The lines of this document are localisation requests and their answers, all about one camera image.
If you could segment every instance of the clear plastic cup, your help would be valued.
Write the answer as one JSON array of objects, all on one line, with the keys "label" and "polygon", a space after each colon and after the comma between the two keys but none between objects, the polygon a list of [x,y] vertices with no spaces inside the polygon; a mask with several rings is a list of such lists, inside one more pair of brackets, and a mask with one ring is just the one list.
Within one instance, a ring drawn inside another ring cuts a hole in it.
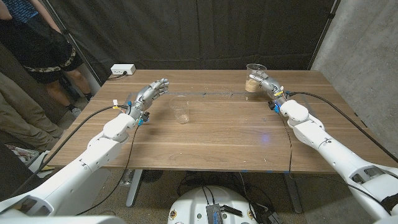
[{"label": "clear plastic cup", "polygon": [[267,70],[267,68],[263,65],[260,64],[248,64],[246,66],[247,68],[247,72],[246,72],[246,86],[245,86],[245,90],[251,93],[257,92],[257,91],[261,91],[260,88],[260,83],[254,81],[253,79],[251,79],[249,76],[250,74],[258,74],[260,75],[262,72],[265,72]]},{"label": "clear plastic cup", "polygon": [[170,100],[170,108],[174,111],[175,119],[180,124],[189,121],[189,100],[186,96],[175,96]]}]

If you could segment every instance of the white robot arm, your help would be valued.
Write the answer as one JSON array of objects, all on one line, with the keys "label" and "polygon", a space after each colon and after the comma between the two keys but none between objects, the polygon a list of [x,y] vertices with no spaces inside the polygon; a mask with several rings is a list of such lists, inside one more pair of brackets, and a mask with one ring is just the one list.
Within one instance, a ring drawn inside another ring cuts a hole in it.
[{"label": "white robot arm", "polygon": [[87,150],[49,180],[30,192],[0,203],[0,218],[54,216],[62,203],[97,169],[115,159],[132,129],[141,119],[146,120],[152,101],[168,92],[167,79],[144,87],[126,113],[105,124],[104,129],[88,144]]},{"label": "white robot arm", "polygon": [[295,100],[284,97],[283,87],[263,73],[250,77],[261,83],[262,88],[272,98],[271,107],[289,117],[288,125],[302,143],[316,149],[322,157],[339,173],[344,181],[372,195],[383,206],[368,195],[349,188],[362,207],[375,219],[380,220],[398,215],[398,169],[363,160],[346,146],[342,145],[326,131],[321,121],[308,113],[306,107]]}]

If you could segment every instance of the black backdrop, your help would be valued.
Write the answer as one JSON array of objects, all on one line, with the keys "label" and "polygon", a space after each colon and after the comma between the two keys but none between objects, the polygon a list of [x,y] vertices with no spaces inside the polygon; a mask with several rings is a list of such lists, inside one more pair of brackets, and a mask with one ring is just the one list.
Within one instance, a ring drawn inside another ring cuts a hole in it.
[{"label": "black backdrop", "polygon": [[101,82],[137,69],[306,70],[334,0],[49,0]]}]

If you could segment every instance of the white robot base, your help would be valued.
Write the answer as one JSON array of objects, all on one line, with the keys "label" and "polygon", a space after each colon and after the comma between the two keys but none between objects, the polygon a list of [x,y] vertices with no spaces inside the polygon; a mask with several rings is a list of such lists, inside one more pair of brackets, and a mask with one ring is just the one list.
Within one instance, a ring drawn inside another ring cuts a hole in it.
[{"label": "white robot base", "polygon": [[[227,205],[242,212],[242,216],[210,211],[208,205]],[[170,209],[168,224],[255,224],[249,202],[242,195],[220,186],[198,187],[182,195]]]}]

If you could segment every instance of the table surface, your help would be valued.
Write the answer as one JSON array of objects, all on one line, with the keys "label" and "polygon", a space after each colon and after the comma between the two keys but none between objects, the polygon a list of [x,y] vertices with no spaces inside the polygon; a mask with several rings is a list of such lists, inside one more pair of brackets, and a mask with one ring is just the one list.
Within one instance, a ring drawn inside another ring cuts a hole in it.
[{"label": "table surface", "polygon": [[[288,91],[306,91],[334,103],[367,132],[369,129],[354,114],[322,73],[317,71],[275,71],[267,74]],[[107,81],[65,132],[59,144],[90,114],[113,104],[131,100],[144,86],[161,78],[170,81],[169,92],[148,109],[150,120],[136,134],[129,161],[130,169],[223,170],[241,172],[284,172],[289,170],[290,143],[281,118],[267,105],[265,92],[245,91],[245,70],[137,70],[134,75]],[[176,122],[169,101],[177,95],[189,98],[189,122]],[[363,159],[396,166],[381,149],[360,133],[328,104],[311,96],[292,99],[306,106],[320,119],[326,131]],[[92,117],[64,145],[50,165],[62,167],[78,157],[89,140],[119,110],[107,110]],[[319,153],[292,139],[292,172],[331,173],[334,170]],[[105,167],[124,167],[132,138],[120,155]]]}]

